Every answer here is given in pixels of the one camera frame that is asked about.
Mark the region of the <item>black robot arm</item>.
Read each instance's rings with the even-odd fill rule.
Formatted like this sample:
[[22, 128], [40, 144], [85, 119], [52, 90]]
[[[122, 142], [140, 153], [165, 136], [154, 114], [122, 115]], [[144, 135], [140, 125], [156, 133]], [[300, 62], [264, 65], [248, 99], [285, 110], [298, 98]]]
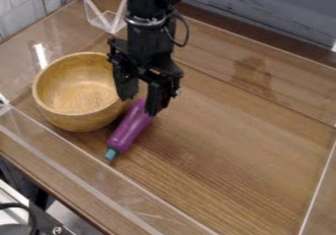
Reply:
[[145, 113], [156, 116], [177, 95], [184, 72], [172, 59], [176, 45], [176, 12], [180, 0], [126, 0], [126, 38], [110, 37], [108, 60], [121, 100], [134, 98], [138, 82], [148, 84]]

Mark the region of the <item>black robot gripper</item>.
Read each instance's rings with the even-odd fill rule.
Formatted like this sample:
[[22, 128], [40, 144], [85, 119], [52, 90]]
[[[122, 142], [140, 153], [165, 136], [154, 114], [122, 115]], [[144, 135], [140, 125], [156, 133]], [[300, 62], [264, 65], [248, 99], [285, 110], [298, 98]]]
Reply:
[[148, 83], [145, 112], [149, 116], [168, 107], [177, 94], [184, 74], [172, 60], [173, 48], [181, 47], [174, 39], [176, 23], [160, 25], [126, 24], [126, 39], [110, 37], [108, 59], [113, 64], [113, 77], [121, 100], [133, 99], [138, 82]]

